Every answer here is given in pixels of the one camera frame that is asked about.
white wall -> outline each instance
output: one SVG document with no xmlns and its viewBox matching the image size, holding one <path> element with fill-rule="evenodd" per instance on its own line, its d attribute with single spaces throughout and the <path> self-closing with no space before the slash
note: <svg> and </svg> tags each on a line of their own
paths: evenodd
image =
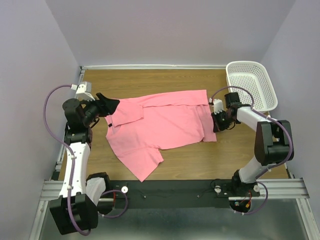
<svg viewBox="0 0 320 240">
<path fill-rule="evenodd" d="M 260 61 L 295 0 L 46 0 L 81 66 Z"/>
<path fill-rule="evenodd" d="M 320 227 L 320 1 L 297 0 L 262 64 L 278 107 L 273 115 L 291 122 L 294 159 L 289 169 L 303 177 Z"/>
<path fill-rule="evenodd" d="M 1 1 L 0 35 L 0 239 L 25 240 L 59 149 L 43 103 L 53 87 L 76 81 L 79 66 L 44 0 Z M 60 136 L 68 95 L 61 90 L 48 108 Z"/>
</svg>

white basket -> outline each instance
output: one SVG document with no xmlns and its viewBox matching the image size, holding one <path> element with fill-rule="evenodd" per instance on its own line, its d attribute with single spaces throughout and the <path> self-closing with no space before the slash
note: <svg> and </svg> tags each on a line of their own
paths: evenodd
<svg viewBox="0 0 320 240">
<path fill-rule="evenodd" d="M 248 90 L 254 98 L 254 108 L 260 112 L 273 110 L 278 99 L 266 68 L 255 61 L 233 61 L 226 66 L 228 86 Z M 251 104 L 250 96 L 241 89 L 229 88 L 229 92 L 238 92 L 243 104 Z"/>
</svg>

wooden surface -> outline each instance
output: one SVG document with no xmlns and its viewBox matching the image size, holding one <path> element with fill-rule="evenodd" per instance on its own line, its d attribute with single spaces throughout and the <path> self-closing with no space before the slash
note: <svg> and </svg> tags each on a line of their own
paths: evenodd
<svg viewBox="0 0 320 240">
<path fill-rule="evenodd" d="M 226 71 L 219 69 L 86 70 L 84 81 L 92 83 L 92 94 L 107 98 L 134 98 L 150 94 L 206 89 L 208 98 L 226 86 Z M 216 98 L 224 99 L 228 90 Z M 87 175 L 107 172 L 112 180 L 137 178 L 118 160 L 106 140 L 108 125 L 102 118 L 93 128 L 93 143 Z M 255 132 L 245 124 L 217 133 L 217 142 L 199 142 L 175 149 L 160 150 L 164 162 L 147 180 L 230 179 L 254 155 Z M 61 170 L 63 179 L 65 166 Z M 284 166 L 263 178 L 288 178 Z"/>
</svg>

pink shirt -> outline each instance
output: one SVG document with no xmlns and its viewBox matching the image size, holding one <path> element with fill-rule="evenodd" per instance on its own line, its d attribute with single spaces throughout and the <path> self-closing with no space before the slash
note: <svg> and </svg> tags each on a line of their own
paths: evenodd
<svg viewBox="0 0 320 240">
<path fill-rule="evenodd" d="M 164 161 L 159 149 L 217 141 L 206 90 L 120 99 L 105 119 L 113 152 L 141 182 Z"/>
</svg>

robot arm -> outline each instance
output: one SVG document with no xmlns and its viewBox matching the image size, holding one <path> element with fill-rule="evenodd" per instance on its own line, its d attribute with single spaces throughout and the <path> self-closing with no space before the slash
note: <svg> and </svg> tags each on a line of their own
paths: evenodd
<svg viewBox="0 0 320 240">
<path fill-rule="evenodd" d="M 289 140 L 283 130 L 272 121 L 252 111 L 250 105 L 242 104 L 237 92 L 225 96 L 227 111 L 219 99 L 213 101 L 214 132 L 228 129 L 231 124 L 244 123 L 256 131 L 254 157 L 240 170 L 235 172 L 241 183 L 253 184 L 266 170 L 281 163 L 289 153 Z M 291 126 L 286 120 L 277 120 L 292 139 Z M 294 157 L 292 150 L 289 160 Z"/>
<path fill-rule="evenodd" d="M 94 229 L 98 225 L 97 204 L 102 193 L 109 190 L 110 186 L 105 173 L 96 173 L 86 181 L 87 162 L 93 138 L 91 126 L 98 122 L 98 117 L 113 114 L 120 103 L 119 100 L 106 98 L 101 93 L 96 94 L 98 99 L 92 97 L 89 82 L 83 82 L 77 87 L 73 85 L 71 89 L 76 90 L 76 96 L 83 99 L 80 101 L 71 98 L 62 105 L 67 119 L 64 142 L 74 153 L 75 164 L 72 167 L 73 155 L 67 149 L 63 186 L 58 199 L 50 201 L 49 204 L 53 219 L 63 235 L 77 230 L 67 217 L 68 212 L 70 216 L 70 211 L 80 230 Z"/>
</svg>

